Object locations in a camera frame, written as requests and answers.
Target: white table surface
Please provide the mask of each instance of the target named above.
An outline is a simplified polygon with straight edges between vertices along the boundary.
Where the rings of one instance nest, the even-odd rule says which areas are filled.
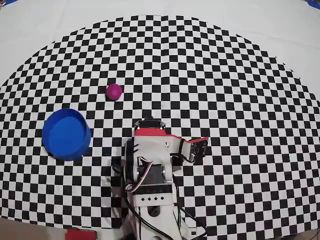
[[[19,0],[0,10],[0,85],[42,47],[104,20],[181,15],[238,34],[276,56],[320,100],[320,10],[302,0]],[[107,229],[101,239],[119,239]]]

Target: magenta ball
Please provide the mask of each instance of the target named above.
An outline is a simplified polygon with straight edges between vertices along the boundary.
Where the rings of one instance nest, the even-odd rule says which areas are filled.
[[[106,88],[105,94],[109,99],[117,101],[121,97],[122,88],[118,84],[112,83]]]

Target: checkerboard mat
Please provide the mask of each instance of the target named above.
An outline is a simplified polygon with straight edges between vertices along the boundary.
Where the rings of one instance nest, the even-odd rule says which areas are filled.
[[[124,94],[106,100],[106,86]],[[0,88],[0,215],[58,228],[118,228],[128,210],[112,168],[146,115],[207,156],[176,172],[180,203],[208,239],[268,239],[318,226],[320,103],[249,40],[182,16],[96,23],[29,58]],[[42,145],[45,120],[78,110],[89,150],[63,162]],[[190,227],[198,227],[186,218]]]

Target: blue object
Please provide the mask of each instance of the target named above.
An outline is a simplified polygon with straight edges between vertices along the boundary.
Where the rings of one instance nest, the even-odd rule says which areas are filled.
[[[6,5],[9,5],[9,4],[12,4],[15,1],[18,1],[18,0],[6,0],[4,5],[6,6]]]
[[[71,108],[60,109],[45,121],[42,142],[55,158],[72,161],[81,157],[91,140],[90,128],[84,117]]]
[[[318,2],[317,0],[307,0],[307,3],[311,6],[314,7],[316,9],[320,9],[320,2]]]

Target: red object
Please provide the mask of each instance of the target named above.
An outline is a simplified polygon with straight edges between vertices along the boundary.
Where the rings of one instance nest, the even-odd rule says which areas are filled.
[[[164,129],[159,129],[159,128],[140,128],[135,130],[134,135],[136,136],[166,136],[166,137],[174,137],[176,139],[182,139],[179,136],[173,135],[173,134],[167,134],[166,131]],[[197,143],[197,142],[201,142],[204,140],[207,140],[208,137],[201,137],[201,138],[197,138],[194,140],[189,140],[189,141],[185,141],[186,143],[192,144],[192,143]]]
[[[121,97],[122,88],[118,84],[112,83],[106,88],[105,94],[109,99],[117,101]]]
[[[93,230],[68,229],[65,240],[96,240],[97,233]]]

